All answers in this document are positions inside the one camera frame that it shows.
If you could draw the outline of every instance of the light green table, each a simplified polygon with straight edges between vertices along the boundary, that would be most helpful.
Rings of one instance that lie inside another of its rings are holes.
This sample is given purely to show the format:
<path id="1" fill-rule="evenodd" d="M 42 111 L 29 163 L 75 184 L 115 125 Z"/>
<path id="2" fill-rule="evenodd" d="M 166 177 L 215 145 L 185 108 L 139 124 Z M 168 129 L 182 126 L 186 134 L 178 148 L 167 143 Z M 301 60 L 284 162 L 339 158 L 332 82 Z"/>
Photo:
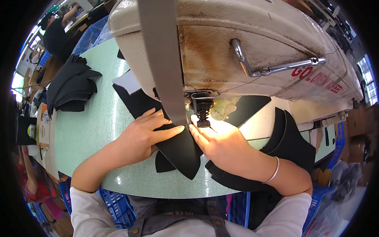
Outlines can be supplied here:
<path id="1" fill-rule="evenodd" d="M 72 176 L 80 163 L 115 140 L 134 120 L 112 87 L 112 80 L 129 70 L 126 61 L 116 57 L 118 50 L 115 39 L 111 39 L 81 55 L 103 77 L 96 80 L 98 92 L 86 103 L 83 112 L 58 113 L 55 125 L 56 167 L 66 175 Z M 309 133 L 303 132 L 302 135 L 309 142 Z M 249 143 L 260 149 L 267 141 L 268 138 Z M 110 172 L 101 187 L 155 198 L 203 198 L 238 192 L 211 179 L 204 167 L 208 161 L 204 156 L 193 180 L 177 170 L 157 173 L 155 156 L 156 152 L 143 162 Z"/>

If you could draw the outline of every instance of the forearm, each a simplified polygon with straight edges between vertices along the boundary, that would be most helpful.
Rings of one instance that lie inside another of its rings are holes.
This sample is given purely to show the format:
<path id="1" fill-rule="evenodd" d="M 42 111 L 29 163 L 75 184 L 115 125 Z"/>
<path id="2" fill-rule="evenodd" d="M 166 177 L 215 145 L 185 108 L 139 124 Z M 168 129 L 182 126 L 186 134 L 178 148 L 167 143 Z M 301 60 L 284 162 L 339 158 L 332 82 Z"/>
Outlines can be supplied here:
<path id="1" fill-rule="evenodd" d="M 115 153 L 114 144 L 111 142 L 75 169 L 71 186 L 87 193 L 96 192 L 105 175 L 115 169 L 111 162 L 108 162 L 109 158 L 115 155 L 118 154 Z"/>
<path id="2" fill-rule="evenodd" d="M 247 179 L 266 182 L 275 173 L 277 159 L 266 155 L 256 149 L 252 150 L 253 157 L 250 165 L 246 166 L 243 176 Z M 292 196 L 298 193 L 309 193 L 312 195 L 312 180 L 309 173 L 297 166 L 295 163 L 279 159 L 280 166 L 275 178 L 268 183 L 284 196 Z"/>
<path id="3" fill-rule="evenodd" d="M 77 10 L 77 7 L 73 7 L 69 12 L 67 12 L 63 16 L 63 21 L 62 22 L 66 21 L 67 19 L 69 19 L 70 17 L 72 17 L 75 14 L 76 10 Z"/>
<path id="4" fill-rule="evenodd" d="M 28 179 L 36 182 L 37 177 L 36 177 L 36 174 L 34 173 L 33 165 L 30 162 L 29 156 L 26 155 L 25 153 L 22 153 L 22 155 L 23 155 L 25 170 L 26 170 Z"/>

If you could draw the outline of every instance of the hand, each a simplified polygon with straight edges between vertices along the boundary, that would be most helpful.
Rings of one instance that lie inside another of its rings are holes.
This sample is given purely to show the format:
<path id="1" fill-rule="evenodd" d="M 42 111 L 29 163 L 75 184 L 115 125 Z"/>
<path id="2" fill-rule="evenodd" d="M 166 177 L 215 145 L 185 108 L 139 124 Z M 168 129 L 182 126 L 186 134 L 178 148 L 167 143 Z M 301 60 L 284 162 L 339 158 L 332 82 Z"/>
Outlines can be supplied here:
<path id="1" fill-rule="evenodd" d="M 177 126 L 168 130 L 153 132 L 154 129 L 171 123 L 172 121 L 164 118 L 162 110 L 155 113 L 155 108 L 136 118 L 111 143 L 116 151 L 115 168 L 138 163 L 149 158 L 157 149 L 156 143 L 172 138 L 184 130 L 184 126 Z"/>
<path id="2" fill-rule="evenodd" d="M 191 121 L 196 124 L 197 117 L 191 116 Z M 211 128 L 198 128 L 189 125 L 189 130 L 205 156 L 220 169 L 239 176 L 245 176 L 251 172 L 253 157 L 258 150 L 252 148 L 240 130 L 235 126 L 216 121 L 209 116 Z"/>

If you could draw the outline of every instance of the white sleeve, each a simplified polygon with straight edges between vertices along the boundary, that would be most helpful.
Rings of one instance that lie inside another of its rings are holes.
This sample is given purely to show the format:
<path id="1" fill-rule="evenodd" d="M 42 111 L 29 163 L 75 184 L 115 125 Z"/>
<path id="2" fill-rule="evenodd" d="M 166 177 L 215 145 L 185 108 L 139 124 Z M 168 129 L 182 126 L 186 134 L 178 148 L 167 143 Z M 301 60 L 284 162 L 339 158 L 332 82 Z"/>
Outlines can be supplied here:
<path id="1" fill-rule="evenodd" d="M 86 193 L 71 187 L 70 197 L 74 237 L 117 236 L 123 231 L 116 228 L 108 208 L 97 193 Z"/>
<path id="2" fill-rule="evenodd" d="M 312 197 L 308 193 L 282 198 L 255 233 L 261 237 L 301 237 L 311 201 Z"/>

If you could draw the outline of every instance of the right hand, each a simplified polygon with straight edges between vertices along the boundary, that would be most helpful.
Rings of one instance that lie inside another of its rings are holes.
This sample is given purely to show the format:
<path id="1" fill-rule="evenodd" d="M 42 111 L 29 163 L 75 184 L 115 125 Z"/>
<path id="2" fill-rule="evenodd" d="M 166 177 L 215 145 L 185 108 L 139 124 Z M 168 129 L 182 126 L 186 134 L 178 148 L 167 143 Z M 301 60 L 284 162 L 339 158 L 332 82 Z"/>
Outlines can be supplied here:
<path id="1" fill-rule="evenodd" d="M 239 176 L 251 171 L 253 157 L 258 150 L 251 147 L 235 126 L 216 121 L 209 116 L 211 127 L 198 128 L 197 117 L 191 116 L 194 125 L 189 130 L 205 156 L 220 169 Z"/>

